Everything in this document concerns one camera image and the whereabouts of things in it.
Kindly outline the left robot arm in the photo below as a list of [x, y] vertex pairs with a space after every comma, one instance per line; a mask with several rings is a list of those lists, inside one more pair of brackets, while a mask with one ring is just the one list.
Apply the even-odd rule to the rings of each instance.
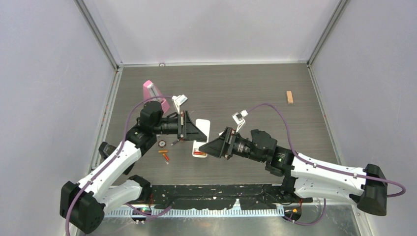
[[151, 196], [150, 183], [132, 176], [124, 184], [109, 190], [118, 177], [134, 166], [157, 142], [157, 135], [176, 135], [184, 141], [207, 141], [207, 135], [189, 118], [188, 111], [164, 117], [162, 105], [151, 97], [141, 101], [137, 123], [132, 128], [125, 125], [123, 138], [114, 151], [94, 171], [61, 188], [60, 216], [65, 219], [65, 234], [71, 234], [73, 225], [85, 234], [94, 232], [106, 213], [136, 200], [146, 203]]

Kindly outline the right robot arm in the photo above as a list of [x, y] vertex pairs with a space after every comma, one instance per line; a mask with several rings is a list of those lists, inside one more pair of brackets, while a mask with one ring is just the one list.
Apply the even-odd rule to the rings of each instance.
[[302, 153], [293, 154], [258, 129], [251, 130], [251, 137], [251, 140], [243, 138], [227, 127], [218, 138], [200, 146], [199, 151], [217, 158], [237, 155], [264, 163], [266, 171], [284, 178], [281, 197], [288, 202], [298, 197], [332, 199], [355, 205], [368, 214], [387, 214], [387, 183], [379, 166], [346, 167]]

